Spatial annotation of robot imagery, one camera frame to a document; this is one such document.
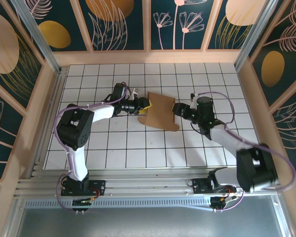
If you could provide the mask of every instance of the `decorative wallpaper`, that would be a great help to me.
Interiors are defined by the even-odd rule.
[[[296,169],[296,93],[273,113],[287,155]]]
[[[296,80],[296,0],[288,5],[253,67],[269,105]]]
[[[0,179],[23,117],[0,97]]]
[[[214,0],[151,0],[151,49],[200,49]]]
[[[142,0],[79,0],[95,51],[143,50]]]
[[[250,53],[249,53],[249,57],[250,57],[250,58],[251,58],[252,54],[254,53],[254,51],[256,50],[258,44],[260,43],[260,39],[262,38],[262,36],[264,36],[265,32],[267,31],[267,28],[270,26],[270,24],[271,24],[273,18],[275,17],[275,15],[276,15],[278,9],[280,8],[280,6],[282,5],[283,1],[284,1],[284,0],[278,0],[278,2],[277,2],[277,4],[276,4],[276,7],[275,7],[275,9],[274,9],[274,11],[273,11],[273,13],[271,14],[270,18],[269,18],[268,21],[267,21],[267,24],[265,25],[263,31],[262,31],[261,34],[259,35],[259,37],[258,37],[256,43],[253,45],[253,47],[252,47],[252,49],[251,49],[251,51],[250,51]]]
[[[40,69],[39,60],[0,4],[0,85],[26,108]]]
[[[240,49],[265,0],[222,0],[208,49]]]
[[[69,0],[24,0],[24,2],[52,51],[86,51]]]

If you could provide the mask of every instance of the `yellow circle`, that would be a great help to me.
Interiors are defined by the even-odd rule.
[[[120,9],[125,18],[129,16],[134,9],[134,0],[85,0],[94,15],[104,21],[116,21],[119,18],[115,17],[116,13],[113,11],[111,1],[117,10],[117,13],[118,9]]]
[[[55,48],[66,48],[71,43],[71,38],[61,24],[55,21],[44,21],[38,26],[47,43]]]
[[[10,23],[0,15],[0,73],[14,70],[20,53],[18,36]]]
[[[262,81],[268,87],[275,86],[282,77],[285,61],[281,53],[269,52],[262,63]]]
[[[226,18],[236,26],[252,25],[263,5],[265,0],[228,0],[226,4]]]

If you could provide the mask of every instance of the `cardboard piece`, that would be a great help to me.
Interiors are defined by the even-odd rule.
[[[172,112],[175,98],[148,92],[148,99],[152,107],[148,108],[145,116],[139,116],[138,121],[146,126],[176,132],[180,129],[175,124],[175,116]]]

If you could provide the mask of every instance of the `white grid surface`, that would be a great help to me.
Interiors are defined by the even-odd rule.
[[[230,63],[71,65],[59,110],[70,103],[81,106],[104,100],[114,85],[123,81],[130,88],[137,87],[139,96],[150,91],[187,104],[190,104],[193,92],[221,92],[235,107],[235,122],[229,127],[244,138],[257,141],[235,68]],[[213,99],[217,118],[230,121],[228,101],[216,95]],[[193,131],[187,120],[176,117],[180,130],[170,132],[144,126],[137,117],[129,115],[93,123],[90,139],[85,145],[88,169],[236,164],[231,153]],[[66,153],[53,133],[44,168],[68,168]]]

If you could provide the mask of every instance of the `floor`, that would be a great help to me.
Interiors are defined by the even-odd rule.
[[[230,63],[103,64],[71,65],[59,110],[69,103],[93,104],[111,93],[117,82],[137,87],[140,96],[155,92],[190,104],[192,92],[218,91],[235,107],[229,127],[248,140],[257,141],[239,80]],[[217,118],[231,120],[228,101],[214,95]],[[88,169],[152,168],[235,165],[236,159],[219,144],[196,133],[189,121],[176,117],[178,132],[147,127],[137,116],[105,119],[93,123],[85,146]],[[66,153],[51,135],[45,169],[68,168]]]

